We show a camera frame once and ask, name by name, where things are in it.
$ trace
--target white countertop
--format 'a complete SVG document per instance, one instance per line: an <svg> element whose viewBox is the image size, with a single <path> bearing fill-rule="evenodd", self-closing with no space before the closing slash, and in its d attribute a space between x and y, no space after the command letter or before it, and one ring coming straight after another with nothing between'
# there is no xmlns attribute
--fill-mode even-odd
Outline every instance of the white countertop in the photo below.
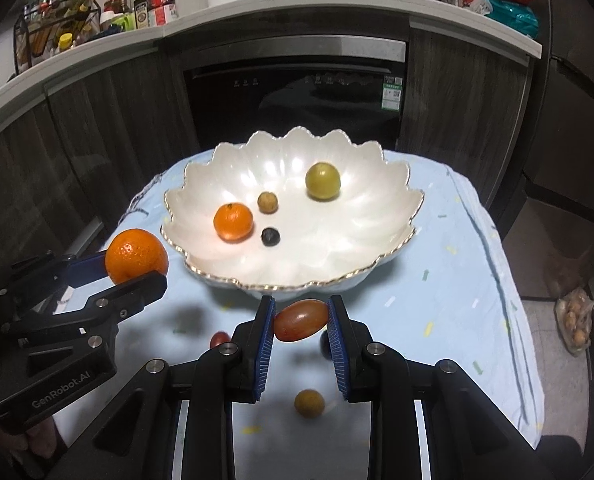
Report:
<svg viewBox="0 0 594 480"><path fill-rule="evenodd" d="M112 64L113 58L117 62L122 57L130 56L131 52L143 50L153 46L158 40L204 23L262 10L321 6L401 11L409 14L411 19L434 23L440 28L456 28L464 37L477 36L484 41L493 41L518 56L541 58L541 44L527 36L470 10L435 0L240 0L199 10L162 27L133 30L95 40L31 67L0 88L0 130L1 123L10 124L11 117L17 118L22 108L26 111L31 102L40 98L44 83L63 72L72 72L74 68L87 70L93 58L98 58L96 61L100 64Z"/></svg>

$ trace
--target dark wood cabinet door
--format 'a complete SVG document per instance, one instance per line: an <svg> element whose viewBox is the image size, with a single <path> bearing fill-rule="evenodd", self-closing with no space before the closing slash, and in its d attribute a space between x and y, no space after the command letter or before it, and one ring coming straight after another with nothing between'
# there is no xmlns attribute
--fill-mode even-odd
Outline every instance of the dark wood cabinet door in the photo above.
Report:
<svg viewBox="0 0 594 480"><path fill-rule="evenodd" d="M464 174L488 206L512 152L529 85L528 67L411 28L398 147Z"/></svg>
<svg viewBox="0 0 594 480"><path fill-rule="evenodd" d="M63 254L94 216L46 102L0 133L0 266Z"/></svg>
<svg viewBox="0 0 594 480"><path fill-rule="evenodd" d="M154 52L49 91L74 171L110 229L155 175L198 151L176 77L167 57Z"/></svg>

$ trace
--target sticker label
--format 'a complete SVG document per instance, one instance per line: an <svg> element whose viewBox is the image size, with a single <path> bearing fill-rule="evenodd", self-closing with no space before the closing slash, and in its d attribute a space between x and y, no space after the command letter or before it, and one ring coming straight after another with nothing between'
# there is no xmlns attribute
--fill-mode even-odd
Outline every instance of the sticker label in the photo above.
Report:
<svg viewBox="0 0 594 480"><path fill-rule="evenodd" d="M384 81L386 80L393 80L395 78L392 77L385 77ZM399 107L401 106L401 94L402 94L402 86L392 83L384 82L381 90L381 109L382 110L395 110L396 112L399 111Z"/></svg>

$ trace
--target orange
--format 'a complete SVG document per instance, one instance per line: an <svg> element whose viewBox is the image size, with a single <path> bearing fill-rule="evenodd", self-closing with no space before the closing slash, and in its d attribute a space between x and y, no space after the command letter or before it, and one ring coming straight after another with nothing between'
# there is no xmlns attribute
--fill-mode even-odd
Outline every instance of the orange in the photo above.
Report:
<svg viewBox="0 0 594 480"><path fill-rule="evenodd" d="M215 213L213 226L219 238L226 242L236 242L247 237L253 230L253 213L244 204L224 204Z"/></svg>
<svg viewBox="0 0 594 480"><path fill-rule="evenodd" d="M113 238L104 263L116 285L151 270L162 274L168 272L168 254L164 246L154 234L143 229L128 229Z"/></svg>

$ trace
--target scalloped bowl rim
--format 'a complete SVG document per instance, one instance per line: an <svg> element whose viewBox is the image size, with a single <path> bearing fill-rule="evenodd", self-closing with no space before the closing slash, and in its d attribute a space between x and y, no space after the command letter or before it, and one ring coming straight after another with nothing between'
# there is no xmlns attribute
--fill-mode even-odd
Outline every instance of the scalloped bowl rim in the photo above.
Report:
<svg viewBox="0 0 594 480"><path fill-rule="evenodd" d="M291 132L293 132L295 130L305 131L306 133L308 133L308 135L312 139L315 139L315 140L325 137L325 136L321 136L321 137L315 136L311 133L310 130L308 130L307 128L304 128L303 126L295 126L294 128L291 128L288 131L288 133L285 134L285 136L282 136L282 137L275 137L272 134L265 132L264 130L258 130L250 136L250 139L248 139L247 142L244 142L242 144L232 144L232 142L220 142L219 144L217 144L217 146L215 146L215 149L213 150L213 153L211 154L211 159L208 162L195 162L195 161L189 160L186 163L186 166L184 167L184 182L183 182L181 188L176 187L176 188L171 188L171 189L184 190L184 188L186 187L187 170L191 166L191 164L197 164L197 165L201 165L201 166L210 166L213 163L213 160L215 160L215 153L217 152L217 150L219 149L220 146L224 146L224 145L232 146L233 148L235 148L237 150L241 150L241 149L245 148L254 137L268 136L270 139L272 139L274 141L281 141L284 137L288 136ZM377 144L379 146L379 155L381 156L381 161L384 164L405 164L405 165L407 165L408 166L408 176L406 179L405 186L408 190L410 190L410 186L408 186L408 182L410 181L410 165L408 164L407 160L397 160L397 161L389 162L386 160L386 158L383 155L383 149L381 147L381 144L379 144L377 141L368 140L367 142L364 142L362 144L355 144L350 140L350 138L348 137L346 132L343 130L340 130L340 129L331 130L330 132L328 132L326 134L326 136L332 132L340 132L341 134L343 134L344 137L346 137L346 141L350 145L352 145L353 147L356 147L356 148L358 148L359 146L362 146L363 144L366 144L367 142L374 142L375 144ZM226 278L224 276L216 276L209 272L205 272L202 269L199 269L198 267L196 267L188 262L188 257L189 257L188 252L183 247L177 245L173 240L171 240L171 238L168 237L168 235L165 232L165 225L167 223L172 224L172 222L173 222L173 211L171 211L171 208L168 205L168 198L167 198L168 191L170 191L171 189L167 189L164 192L164 204L166 206L166 210L168 211L168 214L170 215L170 219L167 219L164 222L162 222L161 227L159 228L159 232L160 232L161 236L164 238L164 240L166 240L168 242L168 244L174 248L174 250L176 250L178 253L181 253L184 256L184 266L186 267L186 269L190 270L195 275L197 275L205 280L208 280L210 282L216 282L216 283L223 284L223 285L234 285L237 288L241 288L243 290L249 290L252 292L275 292L275 291L278 291L278 292L299 292L299 291L307 290L308 288L311 288L311 287L324 287L324 286L335 285L337 283L343 282L344 280L349 280L350 278L358 276L359 274L362 274L364 272L365 273L370 272L377 265L379 265L379 263L382 260L384 260L385 258L394 256L394 254L397 254L402 249L402 247L404 245L406 245L412 239L412 237L415 235L415 232L417 231L417 229L416 229L416 227L414 227L414 225L412 225L412 221L415 218L415 216L417 216L417 213L421 209L421 206L424 203L424 198L426 196L422 189L415 189L415 191L420 192L421 197L419 200L419 204L417 205L417 208L415 209L414 213L408 219L408 225L412 227L412 231L410 232L410 235L408 235L408 237L405 238L405 240L401 241L394 249L387 251L385 253L379 254L367 266L352 270L350 272L347 272L341 276L337 276L330 280L323 280L323 281L311 280L306 283L300 283L299 285L261 285L261 284L256 284L256 283L243 283L240 280L238 280L237 278Z"/></svg>

